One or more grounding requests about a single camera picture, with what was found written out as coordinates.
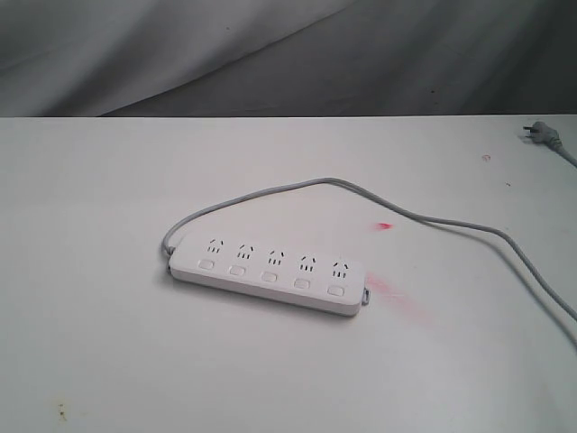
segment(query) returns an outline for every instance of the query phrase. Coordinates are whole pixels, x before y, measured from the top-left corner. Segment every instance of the pink mark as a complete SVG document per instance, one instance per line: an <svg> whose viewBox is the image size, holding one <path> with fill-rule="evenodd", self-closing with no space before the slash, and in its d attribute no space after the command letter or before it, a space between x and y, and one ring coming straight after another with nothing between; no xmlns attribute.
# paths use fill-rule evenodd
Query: pink mark
<svg viewBox="0 0 577 433"><path fill-rule="evenodd" d="M405 293L392 289L385 281L381 280L375 274L371 272L367 273L366 286L367 289L379 293L385 298L391 300L392 302L390 305L395 307L405 316L412 318L416 322L420 322L422 325L428 326L431 324L430 315L419 307L414 300Z"/></svg>
<svg viewBox="0 0 577 433"><path fill-rule="evenodd" d="M375 230L388 230L390 228L392 228L393 225L392 224L388 224L388 223L377 223L374 225L374 229Z"/></svg>

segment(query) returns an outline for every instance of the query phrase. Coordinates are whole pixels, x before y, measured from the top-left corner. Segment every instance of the power strip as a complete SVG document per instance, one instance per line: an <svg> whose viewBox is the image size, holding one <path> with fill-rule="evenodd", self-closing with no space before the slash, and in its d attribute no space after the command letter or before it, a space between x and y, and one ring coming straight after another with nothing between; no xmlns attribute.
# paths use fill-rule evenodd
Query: power strip
<svg viewBox="0 0 577 433"><path fill-rule="evenodd" d="M357 262L230 236L186 235L169 270L177 280L344 316L357 314L369 295Z"/></svg>

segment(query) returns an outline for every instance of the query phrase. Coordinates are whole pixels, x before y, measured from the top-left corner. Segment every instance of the white table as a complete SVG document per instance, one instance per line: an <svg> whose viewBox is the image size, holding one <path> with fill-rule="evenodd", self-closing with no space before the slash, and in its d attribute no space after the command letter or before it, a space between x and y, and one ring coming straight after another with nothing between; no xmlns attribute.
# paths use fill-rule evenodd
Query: white table
<svg viewBox="0 0 577 433"><path fill-rule="evenodd" d="M499 239L328 186L192 223L365 263L353 319L175 282L159 252L194 210L334 176L505 229L575 307L577 170L521 140L537 118L577 153L568 115L1 119L0 431L575 431L577 356Z"/></svg>

